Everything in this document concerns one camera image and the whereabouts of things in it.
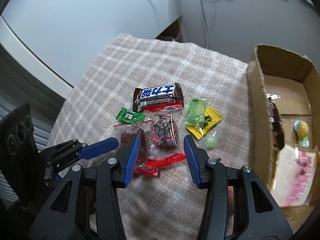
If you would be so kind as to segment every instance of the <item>white wall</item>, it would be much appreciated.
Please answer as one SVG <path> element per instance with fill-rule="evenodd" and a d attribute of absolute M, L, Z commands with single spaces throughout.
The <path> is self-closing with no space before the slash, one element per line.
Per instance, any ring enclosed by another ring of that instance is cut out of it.
<path fill-rule="evenodd" d="M 178 1 L 10 0 L 3 18 L 32 53 L 75 86 L 119 33 L 158 36 L 181 16 Z"/>
<path fill-rule="evenodd" d="M 205 47 L 199 0 L 180 0 L 186 42 Z M 256 44 L 307 55 L 320 69 L 320 16 L 303 0 L 203 0 L 209 49 L 249 62 Z"/>

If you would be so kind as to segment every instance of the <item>pink plaid fabric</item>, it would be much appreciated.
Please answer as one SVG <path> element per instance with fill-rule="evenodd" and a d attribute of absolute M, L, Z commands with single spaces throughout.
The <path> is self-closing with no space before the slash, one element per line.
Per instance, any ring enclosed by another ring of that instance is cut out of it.
<path fill-rule="evenodd" d="M 77 138 L 92 144 L 114 136 L 115 116 L 132 108 L 136 87 L 178 82 L 185 107 L 177 119 L 180 143 L 188 134 L 184 118 L 192 96 L 206 98 L 223 116 L 218 127 L 223 141 L 210 157 L 240 168 L 249 164 L 249 94 L 247 64 L 192 43 L 138 39 L 121 34 L 99 55 L 66 99 L 53 127 L 49 146 Z M 108 159 L 104 154 L 84 167 Z M 127 239 L 196 239 L 206 190 L 192 183 L 186 161 L 161 171 L 157 179 L 138 177 L 118 190 Z M 91 218 L 96 229 L 95 216 Z"/>

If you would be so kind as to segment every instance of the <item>snack package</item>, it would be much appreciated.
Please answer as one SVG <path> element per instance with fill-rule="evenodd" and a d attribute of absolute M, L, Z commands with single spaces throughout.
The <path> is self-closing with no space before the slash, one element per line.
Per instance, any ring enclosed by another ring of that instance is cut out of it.
<path fill-rule="evenodd" d="M 179 83 L 134 90 L 133 111 L 159 112 L 167 108 L 183 108 L 183 93 Z"/>
<path fill-rule="evenodd" d="M 150 155 L 146 167 L 162 167 L 184 160 L 179 145 L 175 115 L 178 113 L 154 113 L 151 125 Z"/>
<path fill-rule="evenodd" d="M 280 207 L 305 204 L 317 169 L 316 152 L 284 145 L 279 152 L 270 193 Z"/>
<path fill-rule="evenodd" d="M 201 139 L 212 127 L 220 122 L 222 116 L 218 111 L 209 106 L 204 111 L 204 119 L 206 121 L 206 125 L 204 127 L 186 125 L 187 130 L 196 136 L 197 139 Z"/>
<path fill-rule="evenodd" d="M 128 110 L 124 107 L 122 107 L 119 111 L 119 113 L 116 116 L 116 119 L 125 124 L 133 124 L 138 122 L 143 122 L 145 120 L 146 116 L 141 113 L 137 113 L 131 110 Z"/>
<path fill-rule="evenodd" d="M 150 120 L 134 124 L 116 124 L 114 126 L 115 131 L 118 133 L 117 137 L 120 138 L 121 147 L 128 145 L 132 134 L 136 133 L 140 135 L 140 152 L 136 163 L 135 174 L 145 174 L 156 177 L 160 174 L 158 169 L 152 169 L 151 167 L 146 168 L 150 154 L 150 128 Z"/>
<path fill-rule="evenodd" d="M 204 118 L 204 110 L 207 107 L 207 100 L 204 98 L 191 98 L 186 124 L 191 126 L 204 127 L 207 121 Z"/>

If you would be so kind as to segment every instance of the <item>candy bag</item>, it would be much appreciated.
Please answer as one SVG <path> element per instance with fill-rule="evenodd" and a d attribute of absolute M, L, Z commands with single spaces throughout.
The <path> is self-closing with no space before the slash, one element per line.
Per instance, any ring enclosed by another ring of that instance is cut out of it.
<path fill-rule="evenodd" d="M 146 167 L 162 167 L 184 160 L 179 145 L 175 115 L 178 112 L 153 113 L 150 138 L 150 155 Z"/>
<path fill-rule="evenodd" d="M 117 137 L 120 139 L 121 147 L 128 145 L 132 134 L 136 133 L 140 135 L 140 151 L 134 172 L 135 174 L 157 177 L 160 175 L 159 170 L 146 167 L 148 156 L 150 154 L 150 127 L 151 121 L 149 120 L 134 124 L 116 124 L 114 129 L 118 133 Z"/>
<path fill-rule="evenodd" d="M 204 110 L 207 107 L 207 100 L 204 98 L 191 98 L 186 124 L 204 127 L 207 121 L 204 118 Z"/>

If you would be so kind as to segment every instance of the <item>light green candy wrapper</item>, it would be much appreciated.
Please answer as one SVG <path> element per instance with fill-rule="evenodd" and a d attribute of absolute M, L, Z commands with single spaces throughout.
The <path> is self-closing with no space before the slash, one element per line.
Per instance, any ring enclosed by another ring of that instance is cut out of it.
<path fill-rule="evenodd" d="M 204 127 L 207 123 L 204 118 L 204 110 L 206 108 L 207 100 L 205 98 L 191 98 L 186 124 Z"/>

